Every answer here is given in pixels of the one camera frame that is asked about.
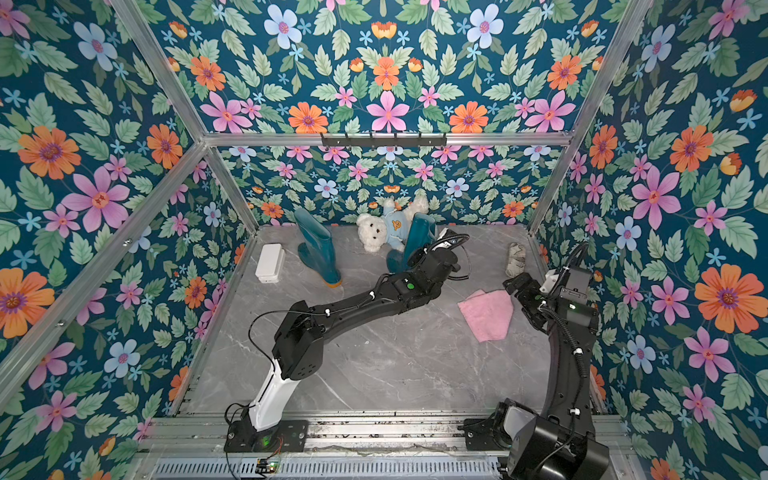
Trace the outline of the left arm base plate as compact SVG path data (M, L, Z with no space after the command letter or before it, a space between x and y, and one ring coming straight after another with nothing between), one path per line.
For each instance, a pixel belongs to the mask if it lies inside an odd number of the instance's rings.
M308 436L309 422L282 420L276 426L256 430L248 418L233 421L227 431L223 450L226 453L302 452Z

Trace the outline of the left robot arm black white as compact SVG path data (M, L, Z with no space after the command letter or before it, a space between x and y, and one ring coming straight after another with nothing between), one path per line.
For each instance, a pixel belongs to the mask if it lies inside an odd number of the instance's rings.
M374 320L401 315L437 299L446 281L460 278L454 250L468 240L467 234L447 229L416 251L406 270L381 275L367 291L315 306L299 301L285 310L267 355L270 373L247 405L243 419L258 433L275 428L298 384L322 366L328 342Z

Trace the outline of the green rubber boot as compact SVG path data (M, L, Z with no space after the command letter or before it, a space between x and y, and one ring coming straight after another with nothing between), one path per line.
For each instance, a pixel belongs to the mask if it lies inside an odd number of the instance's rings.
M294 216L304 237L304 241L298 246L299 259L315 271L330 288L340 286L342 278L336 266L330 231L304 208L297 208Z
M404 250L391 250L387 254L388 271L400 273L415 266L423 257L424 250L437 239L436 222L427 214L416 213L411 226Z

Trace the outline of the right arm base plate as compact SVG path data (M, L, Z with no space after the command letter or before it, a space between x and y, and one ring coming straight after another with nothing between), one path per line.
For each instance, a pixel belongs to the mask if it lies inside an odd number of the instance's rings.
M497 418L465 419L458 429L468 451L508 450L512 444L503 421Z

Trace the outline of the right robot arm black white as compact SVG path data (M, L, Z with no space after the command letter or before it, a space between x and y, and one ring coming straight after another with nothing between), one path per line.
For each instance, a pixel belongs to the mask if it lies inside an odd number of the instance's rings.
M522 273L504 282L529 323L548 337L550 367L540 413L512 440L506 479L600 479L609 448L596 439L590 407L590 364L599 326L588 304L589 271L565 267L548 291Z

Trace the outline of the pink cloth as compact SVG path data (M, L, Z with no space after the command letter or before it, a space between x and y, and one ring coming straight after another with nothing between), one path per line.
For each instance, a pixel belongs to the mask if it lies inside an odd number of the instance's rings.
M506 338L514 307L505 290L478 290L459 302L458 307L478 342Z

